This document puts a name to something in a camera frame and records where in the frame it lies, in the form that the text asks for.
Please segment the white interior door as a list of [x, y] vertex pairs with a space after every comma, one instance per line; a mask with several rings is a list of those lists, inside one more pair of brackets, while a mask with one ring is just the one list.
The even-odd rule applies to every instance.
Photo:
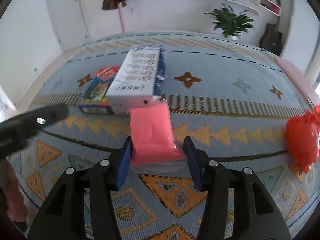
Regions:
[[62, 50], [71, 50], [90, 40], [81, 0], [46, 0], [46, 2]]

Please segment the pink plastic packet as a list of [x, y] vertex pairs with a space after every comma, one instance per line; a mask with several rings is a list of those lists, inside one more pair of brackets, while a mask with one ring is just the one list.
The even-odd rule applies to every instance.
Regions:
[[180, 161], [186, 158], [175, 143], [167, 100], [153, 106], [132, 108], [130, 134], [133, 165], [148, 165]]

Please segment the red plastic bag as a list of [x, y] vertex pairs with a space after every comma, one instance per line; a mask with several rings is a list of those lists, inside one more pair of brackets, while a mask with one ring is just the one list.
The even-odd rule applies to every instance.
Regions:
[[298, 167], [308, 173], [319, 158], [319, 105], [313, 112], [290, 118], [286, 123], [286, 145]]

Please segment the green potted plant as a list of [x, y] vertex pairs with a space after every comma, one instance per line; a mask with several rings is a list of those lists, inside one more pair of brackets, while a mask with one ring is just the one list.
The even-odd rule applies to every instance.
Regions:
[[247, 10], [236, 14], [234, 9], [225, 3], [220, 3], [219, 9], [213, 9], [204, 14], [213, 18], [214, 31], [220, 29], [224, 37], [240, 37], [242, 33], [248, 33], [254, 29], [254, 19], [246, 15]]

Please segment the black acoustic guitar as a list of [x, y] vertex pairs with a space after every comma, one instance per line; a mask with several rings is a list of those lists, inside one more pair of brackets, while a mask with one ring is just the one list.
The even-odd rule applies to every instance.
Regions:
[[[277, 5], [281, 6], [281, 0], [276, 0]], [[259, 47], [280, 56], [283, 50], [282, 38], [283, 34], [279, 31], [280, 16], [276, 16], [275, 23], [267, 23], [265, 32], [260, 38]]]

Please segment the white milk carton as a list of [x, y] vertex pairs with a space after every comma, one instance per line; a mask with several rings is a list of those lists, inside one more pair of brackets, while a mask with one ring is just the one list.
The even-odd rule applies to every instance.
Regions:
[[114, 114], [151, 107], [161, 98], [166, 67], [160, 44], [132, 46], [106, 97]]

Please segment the red white wall box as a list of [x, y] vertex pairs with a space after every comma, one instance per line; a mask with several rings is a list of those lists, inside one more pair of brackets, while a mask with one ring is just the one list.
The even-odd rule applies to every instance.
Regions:
[[269, 12], [272, 12], [276, 16], [281, 15], [281, 6], [277, 5], [276, 3], [272, 2], [271, 0], [258, 0], [258, 4], [261, 7], [264, 7]]

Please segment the blue red snack box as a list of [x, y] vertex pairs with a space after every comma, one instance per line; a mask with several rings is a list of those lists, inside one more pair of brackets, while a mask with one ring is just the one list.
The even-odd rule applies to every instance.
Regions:
[[97, 70], [78, 103], [78, 108], [82, 113], [114, 115], [106, 94], [119, 69], [119, 66], [112, 66]]

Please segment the pink coat rack stand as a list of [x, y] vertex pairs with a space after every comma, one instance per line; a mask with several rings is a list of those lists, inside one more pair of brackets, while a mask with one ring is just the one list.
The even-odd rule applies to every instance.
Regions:
[[122, 33], [125, 33], [126, 27], [125, 27], [125, 20], [124, 20], [124, 14], [123, 14], [123, 0], [117, 0], [117, 6], [118, 6], [118, 14], [119, 14], [121, 31]]

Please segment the patterned blue area rug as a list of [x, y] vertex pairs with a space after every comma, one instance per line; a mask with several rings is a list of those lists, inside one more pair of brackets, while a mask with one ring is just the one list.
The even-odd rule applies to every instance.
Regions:
[[100, 68], [122, 64], [129, 49], [161, 44], [166, 98], [178, 144], [187, 136], [225, 167], [250, 167], [273, 197], [292, 236], [319, 204], [319, 164], [303, 173], [286, 150], [285, 124], [308, 108], [284, 71], [258, 47], [194, 33], [142, 33], [82, 46], [44, 84], [30, 109], [65, 103], [67, 119], [47, 127], [11, 158], [31, 225], [61, 174], [83, 170], [121, 148], [127, 116], [85, 114], [80, 98]]

